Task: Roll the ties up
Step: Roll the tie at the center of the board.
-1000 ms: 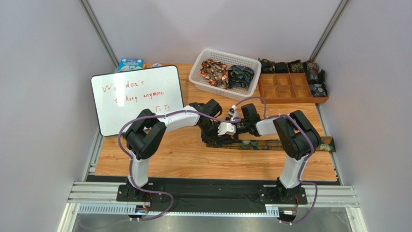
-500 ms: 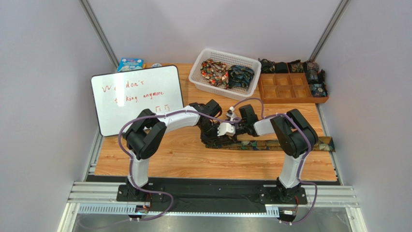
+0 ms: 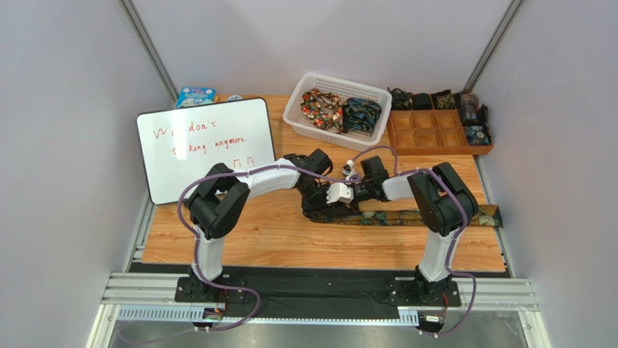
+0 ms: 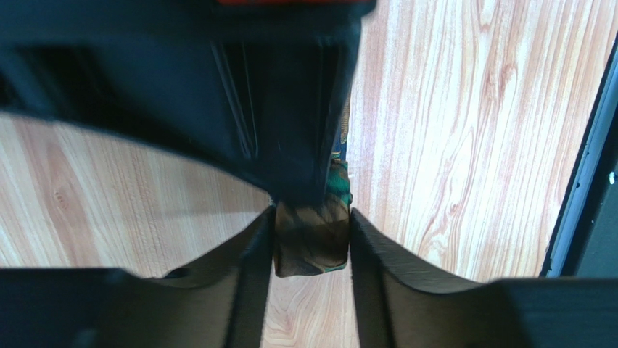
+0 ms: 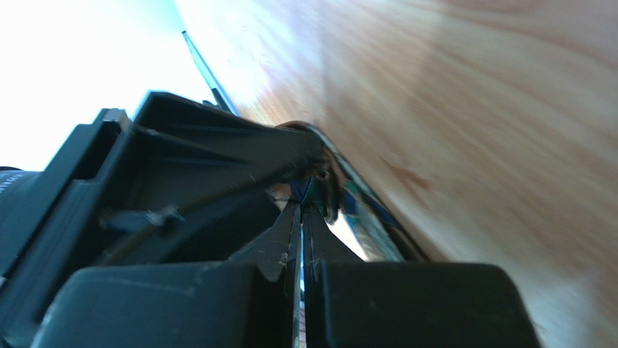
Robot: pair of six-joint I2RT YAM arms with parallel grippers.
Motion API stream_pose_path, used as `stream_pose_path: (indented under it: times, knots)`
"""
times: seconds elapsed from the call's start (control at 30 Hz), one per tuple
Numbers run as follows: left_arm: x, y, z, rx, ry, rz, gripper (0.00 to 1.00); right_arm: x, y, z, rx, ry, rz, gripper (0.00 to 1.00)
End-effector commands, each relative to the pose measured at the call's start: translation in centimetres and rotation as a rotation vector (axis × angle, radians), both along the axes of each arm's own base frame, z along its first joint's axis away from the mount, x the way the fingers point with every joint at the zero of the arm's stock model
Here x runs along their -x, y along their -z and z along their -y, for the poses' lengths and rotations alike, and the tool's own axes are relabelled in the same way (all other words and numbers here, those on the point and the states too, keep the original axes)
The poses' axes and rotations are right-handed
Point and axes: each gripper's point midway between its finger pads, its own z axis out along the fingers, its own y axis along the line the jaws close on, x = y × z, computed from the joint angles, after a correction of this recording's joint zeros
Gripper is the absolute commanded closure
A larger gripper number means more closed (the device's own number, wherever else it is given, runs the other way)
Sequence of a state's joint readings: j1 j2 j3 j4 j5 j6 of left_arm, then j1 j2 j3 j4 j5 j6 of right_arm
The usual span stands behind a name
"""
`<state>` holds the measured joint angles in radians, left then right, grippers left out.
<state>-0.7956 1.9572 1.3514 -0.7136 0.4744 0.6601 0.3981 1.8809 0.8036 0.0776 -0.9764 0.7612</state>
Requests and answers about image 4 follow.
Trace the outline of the blue brown floral tie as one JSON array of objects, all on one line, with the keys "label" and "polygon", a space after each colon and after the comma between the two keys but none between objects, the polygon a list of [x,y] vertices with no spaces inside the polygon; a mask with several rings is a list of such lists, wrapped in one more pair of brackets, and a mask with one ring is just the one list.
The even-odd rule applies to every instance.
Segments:
[{"label": "blue brown floral tie", "polygon": [[270,205],[276,209],[273,263],[280,278],[316,276],[346,267],[353,201],[346,161],[349,119],[347,100],[331,152],[323,202],[295,207],[271,198]]}]

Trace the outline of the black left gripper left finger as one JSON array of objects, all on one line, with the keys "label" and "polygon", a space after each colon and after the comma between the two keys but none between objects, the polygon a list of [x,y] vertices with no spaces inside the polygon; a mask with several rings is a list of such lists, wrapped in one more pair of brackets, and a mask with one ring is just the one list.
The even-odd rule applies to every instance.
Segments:
[{"label": "black left gripper left finger", "polygon": [[258,347],[274,210],[162,278],[120,268],[1,270],[3,347]]}]

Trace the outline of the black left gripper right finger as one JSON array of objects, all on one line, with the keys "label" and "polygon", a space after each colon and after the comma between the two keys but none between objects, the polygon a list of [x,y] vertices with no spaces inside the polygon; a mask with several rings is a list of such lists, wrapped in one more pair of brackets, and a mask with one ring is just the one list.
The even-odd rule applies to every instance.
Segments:
[{"label": "black left gripper right finger", "polygon": [[358,210],[350,257],[362,347],[615,347],[617,281],[477,283],[382,234]]}]

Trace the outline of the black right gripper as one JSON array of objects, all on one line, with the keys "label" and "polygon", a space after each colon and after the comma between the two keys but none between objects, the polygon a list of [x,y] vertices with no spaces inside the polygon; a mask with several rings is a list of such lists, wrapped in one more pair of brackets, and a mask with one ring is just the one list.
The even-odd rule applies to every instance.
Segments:
[{"label": "black right gripper", "polygon": [[[2,44],[1,109],[212,165],[277,199],[318,204],[375,1],[2,1],[3,34],[193,34]],[[304,33],[343,24],[327,33]]]}]

